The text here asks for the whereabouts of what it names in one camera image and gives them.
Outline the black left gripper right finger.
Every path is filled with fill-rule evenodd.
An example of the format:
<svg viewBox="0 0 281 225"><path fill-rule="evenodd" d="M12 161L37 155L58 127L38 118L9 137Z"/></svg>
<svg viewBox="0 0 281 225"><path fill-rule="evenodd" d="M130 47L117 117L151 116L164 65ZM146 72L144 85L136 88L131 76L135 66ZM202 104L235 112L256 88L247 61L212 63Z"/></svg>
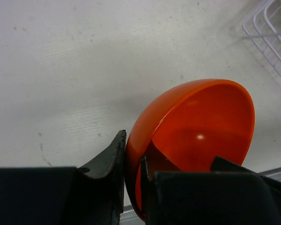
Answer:
<svg viewBox="0 0 281 225"><path fill-rule="evenodd" d="M281 225L281 182L215 157L211 172L141 160L147 225Z"/></svg>

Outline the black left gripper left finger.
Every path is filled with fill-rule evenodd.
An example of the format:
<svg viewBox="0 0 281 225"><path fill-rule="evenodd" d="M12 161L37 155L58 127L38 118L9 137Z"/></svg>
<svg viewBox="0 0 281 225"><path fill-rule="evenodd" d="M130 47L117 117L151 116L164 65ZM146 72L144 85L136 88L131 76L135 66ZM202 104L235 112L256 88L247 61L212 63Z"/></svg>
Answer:
<svg viewBox="0 0 281 225"><path fill-rule="evenodd" d="M126 131L81 167L0 168L0 225L117 225Z"/></svg>

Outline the orange plastic bowl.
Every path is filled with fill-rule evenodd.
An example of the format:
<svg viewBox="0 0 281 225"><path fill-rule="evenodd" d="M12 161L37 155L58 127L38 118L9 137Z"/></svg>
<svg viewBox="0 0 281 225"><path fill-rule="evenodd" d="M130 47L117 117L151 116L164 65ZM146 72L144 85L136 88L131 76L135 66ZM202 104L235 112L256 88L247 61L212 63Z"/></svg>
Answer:
<svg viewBox="0 0 281 225"><path fill-rule="evenodd" d="M153 100L135 122L125 152L125 183L140 219L141 158L150 144L184 172L208 172L216 156L241 165L249 150L255 110L249 92L224 79L180 84Z"/></svg>

